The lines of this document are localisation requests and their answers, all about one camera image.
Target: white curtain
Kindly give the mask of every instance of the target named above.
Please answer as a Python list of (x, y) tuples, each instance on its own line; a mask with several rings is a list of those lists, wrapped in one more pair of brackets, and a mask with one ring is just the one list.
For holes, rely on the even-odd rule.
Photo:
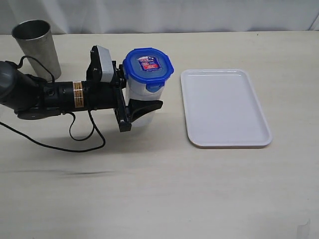
[(53, 33), (318, 30), (319, 0), (0, 0), (0, 34), (29, 19)]

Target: table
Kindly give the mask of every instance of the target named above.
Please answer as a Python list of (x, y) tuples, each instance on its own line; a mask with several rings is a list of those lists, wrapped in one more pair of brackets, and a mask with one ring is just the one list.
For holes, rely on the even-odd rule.
[[(149, 127), (119, 133), (112, 110), (93, 112), (104, 149), (72, 154), (39, 147), (0, 128), (2, 239), (294, 239), (311, 219), (319, 238), (319, 32), (99, 34), (54, 36), (62, 75), (84, 80), (98, 44), (121, 62), (139, 47), (171, 59), (175, 73)], [(1, 60), (22, 51), (0, 36)], [(199, 149), (187, 139), (180, 88), (185, 69), (250, 74), (274, 136), (264, 149)], [(33, 73), (28, 62), (21, 69)], [(86, 113), (73, 132), (89, 133)], [(71, 116), (0, 120), (51, 145), (83, 148)]]

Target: stainless steel cup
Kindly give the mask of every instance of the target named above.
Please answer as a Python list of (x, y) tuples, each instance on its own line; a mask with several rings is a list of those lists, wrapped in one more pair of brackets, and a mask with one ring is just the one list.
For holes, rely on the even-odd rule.
[[(12, 30), (12, 36), (16, 39), (25, 55), (39, 60), (54, 76), (61, 75), (61, 68), (56, 55), (50, 24), (43, 20), (29, 20), (20, 23)], [(51, 81), (51, 75), (36, 61), (29, 59), (38, 77)]]

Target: blue lid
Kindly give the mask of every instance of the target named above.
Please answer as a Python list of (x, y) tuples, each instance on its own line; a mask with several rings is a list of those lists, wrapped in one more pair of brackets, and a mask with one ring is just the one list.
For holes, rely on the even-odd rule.
[(126, 56), (123, 66), (126, 76), (147, 85), (164, 85), (174, 72), (168, 56), (154, 48), (134, 49)]

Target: white tray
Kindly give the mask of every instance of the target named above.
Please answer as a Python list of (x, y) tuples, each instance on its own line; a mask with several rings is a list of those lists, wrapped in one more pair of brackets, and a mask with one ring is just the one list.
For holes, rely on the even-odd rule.
[(248, 75), (186, 70), (181, 86), (188, 138), (200, 147), (263, 147), (272, 136)]

